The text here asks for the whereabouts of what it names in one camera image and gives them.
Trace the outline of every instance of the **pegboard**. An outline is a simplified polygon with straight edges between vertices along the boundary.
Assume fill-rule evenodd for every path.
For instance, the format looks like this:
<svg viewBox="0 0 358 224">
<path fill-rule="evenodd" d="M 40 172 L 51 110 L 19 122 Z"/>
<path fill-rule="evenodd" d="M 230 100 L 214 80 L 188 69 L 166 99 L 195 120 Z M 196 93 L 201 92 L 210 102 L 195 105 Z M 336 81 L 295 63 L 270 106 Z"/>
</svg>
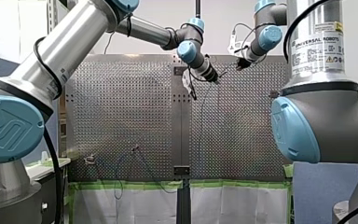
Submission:
<svg viewBox="0 0 358 224">
<path fill-rule="evenodd" d="M 192 105 L 190 165 L 192 178 L 283 180 L 287 163 L 276 148 L 270 126 L 272 91 L 287 83 L 283 57 L 242 71 L 230 57 L 213 64 L 226 70 L 219 85 L 196 83 L 201 100 Z"/>
<path fill-rule="evenodd" d="M 172 179 L 171 61 L 98 55 L 79 66 L 67 89 L 72 181 Z"/>
<path fill-rule="evenodd" d="M 177 104 L 184 89 L 173 68 L 184 65 L 172 55 L 89 56 L 66 88 L 70 180 L 173 179 L 178 162 L 192 178 L 283 180 L 269 122 L 269 94 L 287 81 L 283 57 L 240 72 L 233 57 L 211 61 L 227 69 L 221 83 L 195 83 L 199 100 Z M 86 165 L 91 154 L 96 164 Z"/>
</svg>

